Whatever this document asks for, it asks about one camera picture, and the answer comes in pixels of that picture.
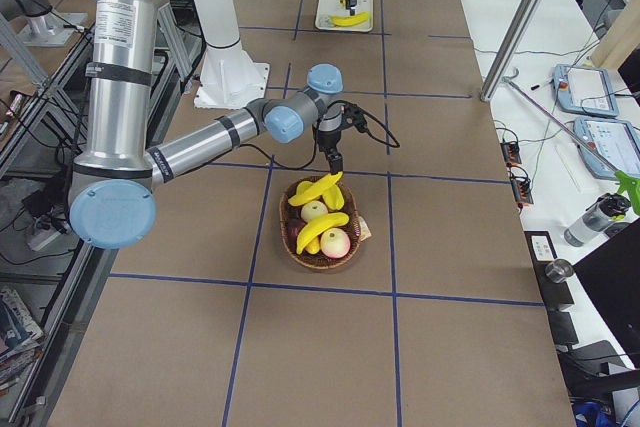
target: apple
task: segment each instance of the apple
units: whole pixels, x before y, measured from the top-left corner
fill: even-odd
[[[300,211],[300,217],[305,222],[311,221],[311,219],[315,219],[316,217],[320,217],[321,215],[328,214],[329,210],[327,206],[324,205],[319,200],[312,200],[311,202],[307,202],[302,206],[302,210]]]
[[[301,219],[289,219],[287,221],[287,235],[289,241],[295,245],[298,234],[307,225],[304,220]]]
[[[326,230],[320,237],[320,249],[330,259],[341,259],[349,253],[351,239],[347,233],[334,227]]]

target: blue joint cap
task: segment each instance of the blue joint cap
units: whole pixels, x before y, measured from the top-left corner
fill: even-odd
[[[71,205],[76,234],[101,249],[119,249],[142,239],[156,219],[151,192],[132,180],[102,180],[84,189]]]
[[[304,132],[304,122],[298,113],[282,105],[269,111],[264,118],[264,125],[271,136],[282,144],[288,144]]]
[[[334,65],[318,64],[309,70],[307,84],[322,94],[339,94],[342,92],[342,74]]]

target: screen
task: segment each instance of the screen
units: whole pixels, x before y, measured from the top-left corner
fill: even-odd
[[[567,80],[571,87],[571,103],[596,110],[611,110],[609,92],[602,72],[591,69],[570,69]]]
[[[586,124],[598,153],[623,172],[640,174],[640,152],[626,124],[597,120]]]
[[[626,353],[640,351],[640,220],[575,266],[578,279]],[[640,355],[629,357],[636,367]]]

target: computer monitor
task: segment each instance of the computer monitor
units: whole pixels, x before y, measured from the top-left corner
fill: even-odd
[[[640,367],[640,220],[575,266],[580,283],[611,333]]]

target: white plate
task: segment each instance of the white plate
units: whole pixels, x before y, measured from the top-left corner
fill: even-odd
[[[340,0],[318,0],[316,11],[316,27],[320,30],[338,30],[347,32],[371,32],[373,29],[373,0],[358,0],[356,14],[369,12],[369,20],[351,27],[338,27],[331,22],[331,16],[346,17],[349,11],[344,8]]]

